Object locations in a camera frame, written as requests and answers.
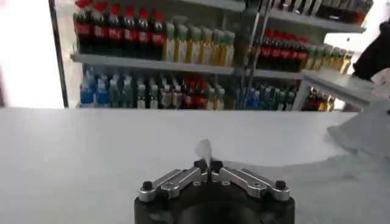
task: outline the bottle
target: bottle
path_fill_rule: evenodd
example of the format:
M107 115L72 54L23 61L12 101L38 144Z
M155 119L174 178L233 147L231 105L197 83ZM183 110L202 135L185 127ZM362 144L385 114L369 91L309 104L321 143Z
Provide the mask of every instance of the bottle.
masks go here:
M221 51L220 66L232 67L234 56L234 38L235 34L230 31L225 32L225 45Z
M94 5L94 10L91 14L93 25L93 43L94 50L99 53L104 53L107 49L108 40L108 24L105 9L107 2L98 2Z
M149 44L151 42L151 33L149 30L148 14L145 9L140 9L140 18L138 20L138 55L141 58L150 58Z
M123 29L122 18L119 15L120 11L121 6L113 4L108 17L108 46L110 52L114 55L121 55L122 51Z
M188 42L186 62L191 64L198 64L200 56L200 29L197 27L190 27L191 38Z
M210 29L203 27L202 29L202 40L203 42L201 43L200 47L200 57L199 61L200 64L203 65L210 65L211 62L211 54L213 51L213 46L211 43L212 39L212 32Z
M343 63L342 63L341 69L340 69L340 73L346 74L348 72L349 66L351 65L352 56L353 56L353 51L348 51L346 53L346 56L344 57L344 60L343 60Z
M319 9L317 16L320 18L328 18L330 13L330 4L332 3L332 0L323 0Z
M98 105L97 107L109 107L110 106L107 88L106 88L106 85L102 79L99 79L97 81L96 102Z
M154 19L151 23L151 33L152 33L152 48L151 56L154 60L161 60L163 56L163 44L165 40L164 30L163 30L163 16L155 12Z
M172 84L174 87L172 94L172 106L175 109L179 109L182 106L183 100L182 87L179 85L176 78L172 78Z
M179 34L175 44L175 61L185 63L187 52L187 33L188 28L184 25L179 25Z
M266 31L266 35L263 37L261 43L260 54L257 59L257 67L261 69L269 69L270 57L272 52L272 43L271 40L274 37L274 33L270 30Z
M140 82L138 80L137 83L137 98L136 98L136 104L138 109L145 109L146 108L146 102L145 102L145 84Z
M111 107L118 108L121 100L121 93L119 92L118 82L115 79L110 80L110 103Z
M93 91L90 88L87 79L83 79L80 86L80 106L93 107Z
M122 92L122 107L133 108L134 107L134 93L132 88L132 78L127 76L123 81L123 92Z
M218 65L221 56L221 49L223 45L224 33L218 29L213 32L213 50L211 53L211 64Z
M167 22L166 25L166 38L163 46L163 60L174 62L175 61L175 26L172 23Z
M272 70L280 69L280 45L281 45L281 34L278 31L274 32L274 38L271 41L272 51L269 59L269 68Z
M138 31L134 18L134 8L128 7L124 13L123 18L124 29L124 56L136 57L137 56L137 43L138 43Z
M91 18L87 12L87 0L75 2L78 10L73 14L74 30L77 36L77 47L81 54L88 53L91 41Z

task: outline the water bottle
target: water bottle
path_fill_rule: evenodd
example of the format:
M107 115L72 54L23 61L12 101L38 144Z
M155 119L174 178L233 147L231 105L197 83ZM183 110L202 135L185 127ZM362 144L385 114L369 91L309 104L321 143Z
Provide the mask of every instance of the water bottle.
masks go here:
M87 79L83 80L80 87L80 107L93 107L93 92Z
M102 79L99 79L99 81L97 82L96 102L98 104L98 107L110 106L110 102L108 100L108 91Z

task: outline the white tabletop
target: white tabletop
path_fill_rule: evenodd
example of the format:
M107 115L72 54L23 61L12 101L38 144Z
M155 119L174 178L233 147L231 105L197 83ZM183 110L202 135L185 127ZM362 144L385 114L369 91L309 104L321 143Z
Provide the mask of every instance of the white tabletop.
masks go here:
M133 199L196 160L263 166L345 154L326 128L353 113L0 110L0 223L132 223Z

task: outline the bottle label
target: bottle label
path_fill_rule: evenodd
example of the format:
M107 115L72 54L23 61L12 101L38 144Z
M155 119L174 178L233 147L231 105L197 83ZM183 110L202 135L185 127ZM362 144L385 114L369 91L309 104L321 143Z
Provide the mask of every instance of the bottle label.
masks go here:
M290 54L288 55L288 58L295 59L298 57L298 52L296 51L290 51Z
M208 109L208 110L214 110L214 102L212 102L211 100L209 100L209 101L207 102L207 107L206 107L206 109Z
M199 43L193 43L193 51L191 53L191 63L196 64L199 60L200 55L200 44Z
M78 35L89 36L91 35L91 27L89 24L75 23L74 28Z
M158 101L151 100L151 109L158 109Z
M186 42L179 43L177 62L184 63L186 53L187 53L187 43Z
M269 57L271 55L272 49L268 47L261 48L261 55L264 57Z
M280 51L280 55L282 56L282 58L288 58L289 51Z
M211 59L211 48L204 48L202 64L209 65L210 59Z
M113 40L121 40L123 37L123 30L121 28L109 28L108 37Z
M137 100L136 104L137 104L136 106L137 108L145 109L145 100Z
M158 33L152 33L152 43L155 46L161 46L164 43L164 36Z
M138 41L140 43L148 43L150 41L150 38L151 38L151 34L150 33L142 32L142 31L138 32Z
M307 58L307 54L306 53L302 53L302 52L298 53L298 59L299 60L304 60L306 58Z
M271 55L275 58L280 56L280 49L274 48L271 52Z
M228 47L226 51L226 66L233 64L234 47Z
M138 32L134 30L124 30L124 39L130 42L136 41L138 39Z
M166 40L165 46L165 60L174 62L175 57L175 41L174 40Z
M103 26L94 26L93 34L97 38L107 38L108 37L108 29Z

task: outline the store shelf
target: store shelf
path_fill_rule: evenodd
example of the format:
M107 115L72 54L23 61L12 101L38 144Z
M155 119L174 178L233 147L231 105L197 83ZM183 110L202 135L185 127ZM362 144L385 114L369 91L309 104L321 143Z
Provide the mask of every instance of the store shelf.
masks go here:
M186 72L209 72L225 75L230 75L233 73L233 68L230 67L172 63L165 61L124 58L106 55L71 54L71 58L74 62L86 63L89 65L120 66Z
M283 12L281 10L275 9L271 10L269 17L297 24L320 27L322 29L329 30L329 32L363 33L365 31L365 28L354 24L340 23L326 19L320 19L313 16L305 16L291 12Z
M181 0L182 2L189 2L198 5L206 5L219 9L226 9L235 12L242 12L245 9L244 1L232 0Z
M302 79L303 74L299 72L283 72L283 71L256 69L254 77L277 78L277 79Z

